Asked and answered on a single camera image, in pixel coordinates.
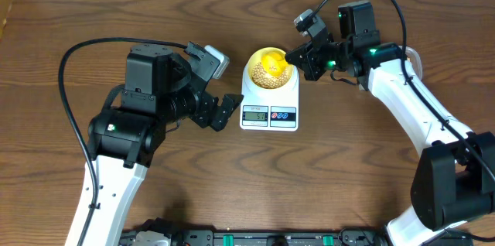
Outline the yellow measuring scoop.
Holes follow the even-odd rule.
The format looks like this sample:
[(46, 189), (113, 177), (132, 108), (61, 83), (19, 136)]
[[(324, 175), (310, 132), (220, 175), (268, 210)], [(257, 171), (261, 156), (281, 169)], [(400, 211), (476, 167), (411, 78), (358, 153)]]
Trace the yellow measuring scoop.
[(263, 69), (273, 77), (280, 77), (288, 63), (285, 61), (285, 54), (279, 51), (269, 51), (261, 57)]

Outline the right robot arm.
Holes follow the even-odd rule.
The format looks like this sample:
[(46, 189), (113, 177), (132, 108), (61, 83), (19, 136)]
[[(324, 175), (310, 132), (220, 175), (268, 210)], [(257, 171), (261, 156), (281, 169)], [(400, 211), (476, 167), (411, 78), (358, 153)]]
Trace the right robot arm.
[(286, 54), (288, 63), (317, 81), (326, 71), (347, 72), (394, 115), (420, 157), (411, 206), (385, 227), (377, 244), (425, 245), (462, 237), (456, 228), (494, 212), (494, 135), (474, 133), (453, 117), (403, 60), (404, 49), (381, 42), (368, 1), (338, 8), (342, 41), (308, 9), (294, 24), (310, 40)]

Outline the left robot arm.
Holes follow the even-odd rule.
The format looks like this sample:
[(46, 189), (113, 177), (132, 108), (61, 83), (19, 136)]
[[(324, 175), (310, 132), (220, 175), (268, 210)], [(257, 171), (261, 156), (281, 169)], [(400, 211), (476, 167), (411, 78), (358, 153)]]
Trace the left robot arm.
[(229, 58), (212, 46), (133, 39), (125, 82), (111, 89), (77, 139), (86, 159), (84, 184), (68, 245), (116, 245), (129, 208), (156, 149), (180, 122), (190, 118), (219, 132), (239, 107), (240, 94), (214, 97), (206, 91), (227, 68)]

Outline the pale yellow bowl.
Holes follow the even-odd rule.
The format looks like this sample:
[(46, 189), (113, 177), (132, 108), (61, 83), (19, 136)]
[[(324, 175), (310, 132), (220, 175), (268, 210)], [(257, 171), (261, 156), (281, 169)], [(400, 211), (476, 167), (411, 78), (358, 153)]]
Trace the pale yellow bowl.
[[(284, 53), (285, 54), (285, 51), (279, 49), (279, 48), (275, 48), (275, 47), (265, 47), (265, 48), (262, 48), (262, 49), (259, 49), (258, 51), (256, 51), (252, 56), (251, 58), (249, 59), (248, 63), (247, 63), (247, 75), (248, 75), (248, 78), (252, 81), (251, 79), (251, 74), (252, 74), (252, 70), (253, 70), (253, 67), (257, 64), (257, 63), (261, 63), (261, 57), (269, 52), (269, 51), (279, 51), (280, 53)], [(286, 67), (291, 73), (293, 73), (293, 65), (289, 64), (287, 67)]]

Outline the soybeans in bowl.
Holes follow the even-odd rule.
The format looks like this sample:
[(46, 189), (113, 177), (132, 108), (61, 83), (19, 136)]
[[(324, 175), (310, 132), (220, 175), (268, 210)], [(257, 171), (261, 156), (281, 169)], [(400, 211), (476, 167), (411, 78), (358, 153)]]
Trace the soybeans in bowl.
[(286, 67), (273, 65), (265, 69), (262, 63), (257, 63), (252, 70), (252, 81), (264, 89), (276, 89), (285, 85), (292, 73)]

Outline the white digital kitchen scale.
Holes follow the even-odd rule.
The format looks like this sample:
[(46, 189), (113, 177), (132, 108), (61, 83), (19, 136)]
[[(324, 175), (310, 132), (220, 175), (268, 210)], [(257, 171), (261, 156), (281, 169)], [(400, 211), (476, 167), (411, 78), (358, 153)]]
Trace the white digital kitchen scale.
[(244, 130), (294, 132), (299, 127), (299, 73), (276, 89), (256, 86), (248, 78), (248, 64), (243, 72), (239, 125)]

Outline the clear plastic container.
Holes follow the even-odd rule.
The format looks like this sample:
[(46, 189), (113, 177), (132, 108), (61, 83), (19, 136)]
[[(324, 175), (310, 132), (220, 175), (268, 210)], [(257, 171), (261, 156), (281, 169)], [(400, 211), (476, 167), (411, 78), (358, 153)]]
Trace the clear plastic container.
[(407, 78), (421, 81), (423, 78), (422, 60), (416, 50), (405, 48), (404, 63), (407, 76), (403, 74), (401, 54), (402, 46), (388, 44), (380, 48), (366, 50), (363, 60), (363, 75), (357, 77), (357, 83), (362, 91), (390, 90), (393, 83), (407, 85)]

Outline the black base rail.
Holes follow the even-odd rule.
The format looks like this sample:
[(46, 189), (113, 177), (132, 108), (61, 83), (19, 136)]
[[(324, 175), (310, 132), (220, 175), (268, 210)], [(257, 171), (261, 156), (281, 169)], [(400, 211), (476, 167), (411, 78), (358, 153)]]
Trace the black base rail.
[(384, 232), (361, 228), (340, 231), (227, 231), (213, 226), (149, 219), (123, 231), (118, 246), (391, 246)]

